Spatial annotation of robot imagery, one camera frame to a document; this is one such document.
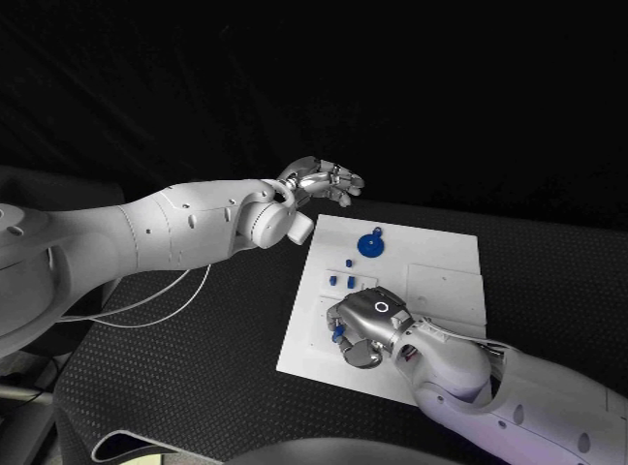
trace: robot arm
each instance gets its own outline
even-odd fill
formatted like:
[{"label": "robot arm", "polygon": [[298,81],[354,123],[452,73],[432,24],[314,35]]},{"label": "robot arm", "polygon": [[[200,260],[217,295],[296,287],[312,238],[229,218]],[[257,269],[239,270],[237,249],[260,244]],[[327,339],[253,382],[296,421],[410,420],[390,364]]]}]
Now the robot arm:
[{"label": "robot arm", "polygon": [[103,208],[41,212],[0,204],[0,357],[110,280],[198,268],[244,249],[270,247],[285,235],[301,244],[314,224],[296,211],[298,201],[315,195],[341,203],[344,196],[347,203],[345,193],[360,193],[363,180],[312,157],[291,166],[301,171],[286,170],[278,180],[177,184]]},{"label": "robot arm", "polygon": [[387,356],[426,416],[508,463],[628,465],[628,400],[575,371],[456,337],[383,288],[345,297],[328,328],[345,361]]}]

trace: robotic hand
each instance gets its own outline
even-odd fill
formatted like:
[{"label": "robotic hand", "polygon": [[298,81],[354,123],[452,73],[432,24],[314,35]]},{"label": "robotic hand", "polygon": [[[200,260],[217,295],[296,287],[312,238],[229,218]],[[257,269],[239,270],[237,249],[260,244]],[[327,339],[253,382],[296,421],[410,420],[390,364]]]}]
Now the robotic hand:
[{"label": "robotic hand", "polygon": [[327,317],[345,362],[374,368],[387,357],[426,416],[508,463],[628,465],[628,400],[583,375],[412,316],[381,287]]},{"label": "robotic hand", "polygon": [[309,197],[347,206],[360,187],[355,174],[308,157],[278,179],[177,184],[125,205],[44,212],[0,203],[0,357],[109,281],[214,264],[285,235],[301,244],[314,223],[296,208]]}]

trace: blue object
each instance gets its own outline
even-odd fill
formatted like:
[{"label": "blue object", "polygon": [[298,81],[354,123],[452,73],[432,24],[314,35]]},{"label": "blue object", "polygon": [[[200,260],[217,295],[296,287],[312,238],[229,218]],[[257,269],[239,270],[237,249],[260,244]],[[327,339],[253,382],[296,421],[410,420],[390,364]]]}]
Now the blue object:
[{"label": "blue object", "polygon": [[332,331],[332,342],[337,343],[337,338],[344,334],[344,326],[335,326],[335,330]]},{"label": "blue object", "polygon": [[383,252],[381,228],[374,228],[371,234],[358,239],[358,252],[363,257],[376,258]]}]

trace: hole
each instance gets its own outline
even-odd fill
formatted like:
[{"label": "hole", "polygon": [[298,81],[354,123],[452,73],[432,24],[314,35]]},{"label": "hole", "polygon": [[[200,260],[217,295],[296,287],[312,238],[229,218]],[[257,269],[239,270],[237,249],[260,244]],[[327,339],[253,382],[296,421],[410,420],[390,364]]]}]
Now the hole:
[{"label": "hole", "polygon": [[520,404],[514,408],[513,419],[514,419],[514,424],[523,423],[523,406]]},{"label": "hole", "polygon": [[576,442],[576,448],[582,453],[586,453],[590,449],[590,438],[586,433],[582,433],[579,436],[579,441]]},{"label": "hole", "polygon": [[15,226],[9,226],[9,227],[6,228],[6,231],[8,231],[12,235],[24,235],[22,229],[21,229],[21,228],[17,228]]}]

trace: white cable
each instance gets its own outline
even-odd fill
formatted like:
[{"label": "white cable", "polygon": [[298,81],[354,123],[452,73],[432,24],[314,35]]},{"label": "white cable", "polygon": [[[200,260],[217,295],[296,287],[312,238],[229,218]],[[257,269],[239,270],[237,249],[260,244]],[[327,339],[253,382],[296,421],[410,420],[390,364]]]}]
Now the white cable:
[{"label": "white cable", "polygon": [[478,342],[479,344],[494,344],[495,346],[505,347],[507,349],[513,349],[514,351],[520,352],[520,350],[516,347],[513,347],[510,344],[505,344],[504,342],[494,341],[492,339],[482,339],[479,337],[464,336],[458,332],[449,331],[443,327],[438,326],[428,317],[425,317],[423,321],[426,322],[426,325],[429,325],[432,329],[442,332],[443,334],[448,334],[451,337],[458,337],[458,339]]},{"label": "white cable", "polygon": [[201,287],[204,286],[204,281],[205,281],[205,276],[208,274],[208,269],[211,268],[211,265],[208,265],[205,267],[205,272],[204,272],[204,277],[201,279],[201,282],[200,282],[200,286],[198,286],[198,289],[195,290],[195,293],[192,294],[191,298],[188,299],[188,301],[181,305],[181,307],[178,307],[178,309],[169,313],[165,317],[162,317],[159,320],[155,320],[154,322],[149,322],[149,323],[143,323],[142,325],[116,325],[115,323],[109,323],[109,322],[103,322],[102,320],[97,320],[97,318],[90,318],[90,320],[93,322],[97,322],[97,323],[102,323],[103,325],[107,325],[107,326],[113,326],[113,327],[145,327],[145,326],[151,326],[151,325],[156,325],[158,323],[164,322],[165,320],[168,320],[185,307],[187,305],[192,302],[192,299],[195,298],[195,295],[198,295],[198,292],[201,290]]},{"label": "white cable", "polygon": [[97,313],[96,315],[84,315],[79,317],[61,317],[58,319],[58,323],[83,322],[86,320],[92,320],[93,318],[107,317],[109,315],[115,315],[116,313],[120,313],[125,310],[130,310],[132,308],[145,304],[149,300],[154,300],[162,293],[165,293],[177,285],[177,283],[184,279],[184,276],[190,273],[190,271],[191,270],[187,269],[184,273],[181,274],[181,276],[178,276],[174,282],[164,289],[161,289],[154,295],[151,295],[151,297],[146,297],[143,300],[139,300],[136,303],[132,303],[126,307],[116,308],[115,310],[110,310],[109,312]]}]

